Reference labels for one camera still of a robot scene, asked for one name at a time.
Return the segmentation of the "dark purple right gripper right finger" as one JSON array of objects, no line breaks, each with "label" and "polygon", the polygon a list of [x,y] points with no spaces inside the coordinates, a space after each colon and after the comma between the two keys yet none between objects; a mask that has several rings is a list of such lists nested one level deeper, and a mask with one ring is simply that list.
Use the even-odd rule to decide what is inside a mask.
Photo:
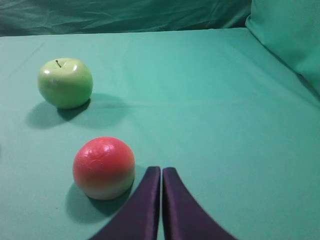
[{"label": "dark purple right gripper right finger", "polygon": [[162,171],[162,222],[166,240],[234,240],[197,203],[174,167]]}]

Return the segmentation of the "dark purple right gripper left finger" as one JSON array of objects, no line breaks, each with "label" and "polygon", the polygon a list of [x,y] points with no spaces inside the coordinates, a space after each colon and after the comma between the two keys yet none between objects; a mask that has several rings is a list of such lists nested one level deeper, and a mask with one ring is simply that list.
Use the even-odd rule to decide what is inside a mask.
[{"label": "dark purple right gripper left finger", "polygon": [[161,169],[150,166],[135,192],[92,240],[156,240],[160,219]]}]

